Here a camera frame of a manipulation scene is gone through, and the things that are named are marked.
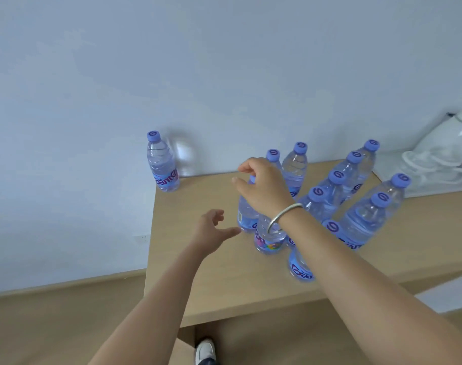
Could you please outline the purple-capped clear plastic bottle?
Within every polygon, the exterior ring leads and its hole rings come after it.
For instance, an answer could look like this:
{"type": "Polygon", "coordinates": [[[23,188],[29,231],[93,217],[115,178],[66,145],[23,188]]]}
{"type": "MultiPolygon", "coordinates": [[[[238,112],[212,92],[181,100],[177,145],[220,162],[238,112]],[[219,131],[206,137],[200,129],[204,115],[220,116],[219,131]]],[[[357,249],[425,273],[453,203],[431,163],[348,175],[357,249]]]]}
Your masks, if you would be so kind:
{"type": "Polygon", "coordinates": [[[163,192],[176,191],[180,178],[170,147],[157,130],[149,131],[147,139],[147,159],[156,186],[163,192]]]}
{"type": "Polygon", "coordinates": [[[259,212],[257,212],[243,196],[240,196],[237,214],[239,227],[245,233],[255,233],[259,216],[259,212]]]}

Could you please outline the silver bangle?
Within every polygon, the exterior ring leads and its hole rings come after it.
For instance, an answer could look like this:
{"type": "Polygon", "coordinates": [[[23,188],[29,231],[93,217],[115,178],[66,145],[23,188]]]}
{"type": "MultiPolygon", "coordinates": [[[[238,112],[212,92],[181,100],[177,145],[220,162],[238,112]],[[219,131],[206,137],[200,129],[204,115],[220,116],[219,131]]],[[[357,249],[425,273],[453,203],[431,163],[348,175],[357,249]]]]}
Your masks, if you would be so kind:
{"type": "Polygon", "coordinates": [[[300,202],[298,202],[298,203],[293,203],[293,204],[289,205],[288,207],[284,208],[283,210],[281,210],[275,217],[273,217],[273,218],[270,220],[270,222],[269,222],[269,224],[268,224],[268,226],[267,226],[267,228],[266,228],[266,233],[271,233],[270,231],[271,231],[273,225],[276,224],[276,223],[278,223],[278,221],[280,220],[280,218],[281,218],[282,216],[284,216],[284,215],[287,214],[289,211],[294,210],[294,209],[296,209],[296,208],[303,208],[303,204],[300,203],[300,202]]]}

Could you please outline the person's right forearm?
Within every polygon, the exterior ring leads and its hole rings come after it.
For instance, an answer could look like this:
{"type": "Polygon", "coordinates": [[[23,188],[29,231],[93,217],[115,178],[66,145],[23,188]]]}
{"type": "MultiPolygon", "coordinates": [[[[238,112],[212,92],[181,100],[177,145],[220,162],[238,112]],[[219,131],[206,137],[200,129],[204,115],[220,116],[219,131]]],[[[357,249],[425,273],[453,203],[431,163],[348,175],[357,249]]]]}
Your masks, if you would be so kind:
{"type": "Polygon", "coordinates": [[[462,333],[300,208],[278,221],[376,365],[462,365],[462,333]]]}

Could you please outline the person's left hand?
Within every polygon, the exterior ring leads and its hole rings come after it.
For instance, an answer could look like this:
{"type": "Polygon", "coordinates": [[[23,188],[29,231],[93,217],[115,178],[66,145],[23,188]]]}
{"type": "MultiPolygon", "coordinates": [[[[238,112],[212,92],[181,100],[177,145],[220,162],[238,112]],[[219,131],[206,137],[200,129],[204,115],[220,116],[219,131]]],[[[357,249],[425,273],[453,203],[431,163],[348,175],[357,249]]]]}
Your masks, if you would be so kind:
{"type": "Polygon", "coordinates": [[[219,240],[216,235],[219,223],[224,220],[224,213],[222,209],[211,209],[203,214],[197,222],[190,245],[203,258],[217,251],[226,241],[219,240]]]}

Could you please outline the person's right hand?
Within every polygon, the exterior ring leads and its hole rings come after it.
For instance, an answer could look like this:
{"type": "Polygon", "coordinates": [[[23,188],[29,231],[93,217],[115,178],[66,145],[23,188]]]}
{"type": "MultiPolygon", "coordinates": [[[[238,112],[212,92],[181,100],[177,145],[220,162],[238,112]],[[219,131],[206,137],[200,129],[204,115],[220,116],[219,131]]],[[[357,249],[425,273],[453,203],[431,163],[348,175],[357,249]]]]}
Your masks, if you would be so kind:
{"type": "Polygon", "coordinates": [[[255,205],[257,212],[269,218],[295,203],[281,172],[265,158],[249,158],[238,167],[240,173],[255,177],[255,205]]]}

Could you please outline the person's left forearm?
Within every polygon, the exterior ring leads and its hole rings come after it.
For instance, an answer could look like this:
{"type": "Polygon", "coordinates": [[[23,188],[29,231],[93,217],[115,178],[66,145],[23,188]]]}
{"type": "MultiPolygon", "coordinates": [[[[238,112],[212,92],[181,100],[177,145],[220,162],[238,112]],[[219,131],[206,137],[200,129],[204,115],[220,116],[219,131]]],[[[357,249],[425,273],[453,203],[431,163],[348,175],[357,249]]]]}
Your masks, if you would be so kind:
{"type": "Polygon", "coordinates": [[[168,365],[197,270],[219,246],[192,240],[88,365],[168,365]]]}

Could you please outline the white shoe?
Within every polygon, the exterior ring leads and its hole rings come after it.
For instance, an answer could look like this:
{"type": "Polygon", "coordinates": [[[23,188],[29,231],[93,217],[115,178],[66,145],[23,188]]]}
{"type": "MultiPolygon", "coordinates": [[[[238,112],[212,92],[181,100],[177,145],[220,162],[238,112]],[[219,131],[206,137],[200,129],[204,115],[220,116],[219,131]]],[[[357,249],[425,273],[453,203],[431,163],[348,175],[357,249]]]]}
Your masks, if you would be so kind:
{"type": "Polygon", "coordinates": [[[219,365],[211,338],[204,338],[195,348],[195,365],[219,365]]]}

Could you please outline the group of water bottles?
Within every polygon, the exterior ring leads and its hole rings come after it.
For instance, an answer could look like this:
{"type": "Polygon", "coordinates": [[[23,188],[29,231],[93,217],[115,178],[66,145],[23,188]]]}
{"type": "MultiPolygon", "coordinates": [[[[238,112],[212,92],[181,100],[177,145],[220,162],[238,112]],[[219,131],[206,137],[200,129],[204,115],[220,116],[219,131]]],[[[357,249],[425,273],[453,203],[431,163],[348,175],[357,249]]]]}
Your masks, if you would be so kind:
{"type": "MultiPolygon", "coordinates": [[[[372,188],[339,221],[332,219],[339,207],[354,196],[368,179],[379,147],[376,140],[368,140],[361,148],[349,152],[324,180],[311,187],[299,200],[296,197],[306,174],[307,144],[297,142],[283,163],[279,161],[280,152],[274,148],[267,151],[265,159],[281,173],[294,199],[294,207],[307,211],[346,246],[356,250],[364,246],[395,213],[411,183],[409,176],[396,173],[389,181],[372,188]]],[[[247,225],[245,218],[239,214],[238,221],[243,228],[254,230],[254,244],[262,253],[277,253],[283,245],[289,245],[292,248],[288,258],[291,274],[298,280],[313,281],[315,277],[295,242],[278,224],[281,216],[277,214],[268,218],[257,214],[247,225]]]]}

